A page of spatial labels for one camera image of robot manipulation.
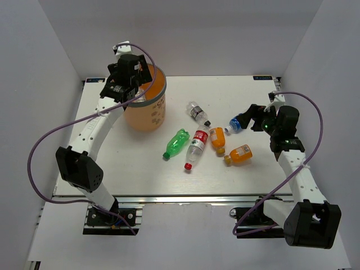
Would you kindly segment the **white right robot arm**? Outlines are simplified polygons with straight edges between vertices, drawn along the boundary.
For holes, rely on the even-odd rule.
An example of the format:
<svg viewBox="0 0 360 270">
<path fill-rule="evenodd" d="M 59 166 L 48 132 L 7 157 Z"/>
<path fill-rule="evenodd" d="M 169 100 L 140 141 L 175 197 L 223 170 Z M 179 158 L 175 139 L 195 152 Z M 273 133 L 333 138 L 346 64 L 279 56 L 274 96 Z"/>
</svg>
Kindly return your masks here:
<svg viewBox="0 0 360 270">
<path fill-rule="evenodd" d="M 284 171 L 290 186 L 294 206 L 290 207 L 275 195 L 265 195 L 256 201 L 257 207 L 240 217 L 250 224 L 280 226 L 290 246 L 332 248 L 341 219 L 338 205 L 330 204 L 307 167 L 305 149 L 296 136 L 299 111 L 291 106 L 266 108 L 252 104 L 238 117 L 240 127 L 264 131 L 270 136 L 270 149 Z"/>
</svg>

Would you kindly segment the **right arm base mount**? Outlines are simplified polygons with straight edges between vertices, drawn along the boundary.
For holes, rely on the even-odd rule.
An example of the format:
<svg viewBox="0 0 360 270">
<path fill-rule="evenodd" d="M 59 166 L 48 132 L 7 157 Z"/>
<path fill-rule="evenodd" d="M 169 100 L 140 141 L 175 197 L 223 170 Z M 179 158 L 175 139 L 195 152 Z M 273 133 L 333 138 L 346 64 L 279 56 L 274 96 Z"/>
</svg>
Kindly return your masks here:
<svg viewBox="0 0 360 270">
<path fill-rule="evenodd" d="M 255 204 L 258 203 L 263 197 L 264 196 L 259 196 L 258 199 L 255 201 Z M 281 198 L 276 196 L 271 196 L 270 199 L 282 201 Z M 279 226 L 270 229 L 264 229 L 267 226 L 271 226 L 275 223 L 271 218 L 263 214 L 263 206 L 264 205 L 262 204 L 254 211 L 252 211 L 244 219 L 244 221 L 238 226 L 238 228 L 236 229 L 236 233 L 237 234 L 245 233 L 248 231 L 256 230 L 258 228 L 262 228 L 263 230 L 246 235 L 236 236 L 237 239 L 283 239 L 284 238 L 284 231 Z M 250 210 L 250 208 L 251 207 L 244 207 L 244 206 L 232 208 L 229 211 L 229 216 L 233 219 L 236 219 L 237 222 L 240 220 L 240 218 L 242 218 L 243 215 L 245 215 L 245 213 L 248 210 Z"/>
</svg>

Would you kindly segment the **clear bottle red label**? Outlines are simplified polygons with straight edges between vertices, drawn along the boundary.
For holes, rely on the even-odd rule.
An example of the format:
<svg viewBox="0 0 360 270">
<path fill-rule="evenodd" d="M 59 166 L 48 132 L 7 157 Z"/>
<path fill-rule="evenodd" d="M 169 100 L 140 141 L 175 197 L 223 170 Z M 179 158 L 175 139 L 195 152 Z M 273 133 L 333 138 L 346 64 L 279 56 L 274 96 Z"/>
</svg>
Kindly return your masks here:
<svg viewBox="0 0 360 270">
<path fill-rule="evenodd" d="M 186 154 L 186 162 L 184 164 L 185 170 L 191 171 L 192 168 L 199 162 L 203 154 L 203 150 L 205 148 L 208 137 L 209 137 L 209 127 L 205 125 L 200 125 L 197 128 L 188 147 Z"/>
</svg>

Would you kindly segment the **green plastic bottle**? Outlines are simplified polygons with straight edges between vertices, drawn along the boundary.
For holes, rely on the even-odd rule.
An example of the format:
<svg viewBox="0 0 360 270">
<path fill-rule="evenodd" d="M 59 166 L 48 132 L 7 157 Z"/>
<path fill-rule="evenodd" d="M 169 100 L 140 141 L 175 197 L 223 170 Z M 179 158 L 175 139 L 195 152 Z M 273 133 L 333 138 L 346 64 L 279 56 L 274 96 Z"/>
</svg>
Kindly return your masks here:
<svg viewBox="0 0 360 270">
<path fill-rule="evenodd" d="M 180 129 L 168 142 L 165 152 L 163 153 L 163 159 L 169 160 L 170 158 L 179 154 L 189 138 L 190 134 L 184 129 Z"/>
</svg>

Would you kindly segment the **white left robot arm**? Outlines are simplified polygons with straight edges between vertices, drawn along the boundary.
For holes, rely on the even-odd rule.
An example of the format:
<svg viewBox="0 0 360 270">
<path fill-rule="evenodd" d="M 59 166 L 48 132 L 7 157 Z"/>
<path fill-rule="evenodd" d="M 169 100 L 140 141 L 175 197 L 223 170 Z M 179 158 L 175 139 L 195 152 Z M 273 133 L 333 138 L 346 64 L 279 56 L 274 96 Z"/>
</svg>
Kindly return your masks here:
<svg viewBox="0 0 360 270">
<path fill-rule="evenodd" d="M 61 178 L 101 208 L 101 220 L 114 224 L 119 211 L 115 197 L 102 183 L 104 172 L 96 163 L 97 155 L 110 129 L 124 112 L 119 105 L 133 99 L 139 86 L 150 82 L 152 76 L 144 55 L 121 55 L 117 63 L 109 65 L 109 70 L 95 116 L 86 122 L 67 148 L 58 148 L 56 160 Z"/>
</svg>

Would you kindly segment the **small clear bottle black label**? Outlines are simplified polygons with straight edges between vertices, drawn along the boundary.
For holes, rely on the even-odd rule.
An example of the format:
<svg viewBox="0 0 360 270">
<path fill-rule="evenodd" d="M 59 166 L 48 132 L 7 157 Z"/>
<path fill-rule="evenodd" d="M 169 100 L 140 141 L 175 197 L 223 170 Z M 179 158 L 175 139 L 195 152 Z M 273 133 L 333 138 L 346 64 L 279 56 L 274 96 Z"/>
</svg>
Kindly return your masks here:
<svg viewBox="0 0 360 270">
<path fill-rule="evenodd" d="M 188 115 L 197 122 L 198 125 L 204 125 L 210 127 L 211 122 L 209 121 L 207 113 L 199 106 L 195 101 L 190 101 L 186 106 Z"/>
</svg>

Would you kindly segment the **clear bottle with blue label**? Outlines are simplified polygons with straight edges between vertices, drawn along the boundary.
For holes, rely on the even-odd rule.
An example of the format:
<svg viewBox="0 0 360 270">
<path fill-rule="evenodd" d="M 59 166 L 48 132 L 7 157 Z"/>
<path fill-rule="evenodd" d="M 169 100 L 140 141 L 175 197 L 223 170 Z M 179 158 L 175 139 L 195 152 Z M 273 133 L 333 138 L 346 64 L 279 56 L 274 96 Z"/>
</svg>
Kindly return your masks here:
<svg viewBox="0 0 360 270">
<path fill-rule="evenodd" d="M 242 115 L 242 113 L 236 115 L 234 118 L 232 118 L 228 125 L 224 127 L 224 131 L 228 134 L 236 134 L 242 131 L 240 122 L 238 118 Z"/>
</svg>

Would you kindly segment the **orange juice bottle with barcode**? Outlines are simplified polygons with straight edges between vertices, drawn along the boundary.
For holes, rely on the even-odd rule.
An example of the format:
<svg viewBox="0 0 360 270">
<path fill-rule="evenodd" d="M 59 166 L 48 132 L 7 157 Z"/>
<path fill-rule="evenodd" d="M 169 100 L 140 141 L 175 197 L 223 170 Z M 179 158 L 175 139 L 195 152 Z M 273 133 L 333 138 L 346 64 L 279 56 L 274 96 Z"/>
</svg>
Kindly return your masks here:
<svg viewBox="0 0 360 270">
<path fill-rule="evenodd" d="M 253 157 L 253 153 L 248 145 L 242 145 L 232 150 L 228 155 L 224 156 L 226 165 L 239 164 Z"/>
</svg>

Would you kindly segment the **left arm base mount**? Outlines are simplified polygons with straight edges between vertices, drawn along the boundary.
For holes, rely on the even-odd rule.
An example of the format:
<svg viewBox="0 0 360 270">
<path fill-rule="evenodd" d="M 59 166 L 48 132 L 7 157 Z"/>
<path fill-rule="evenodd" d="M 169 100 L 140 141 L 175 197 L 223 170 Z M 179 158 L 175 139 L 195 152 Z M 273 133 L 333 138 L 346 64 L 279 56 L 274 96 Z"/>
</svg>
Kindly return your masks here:
<svg viewBox="0 0 360 270">
<path fill-rule="evenodd" d="M 84 235 L 97 236 L 134 236 L 142 222 L 142 205 L 119 204 L 118 215 L 121 218 L 104 213 L 88 205 L 84 226 Z"/>
</svg>

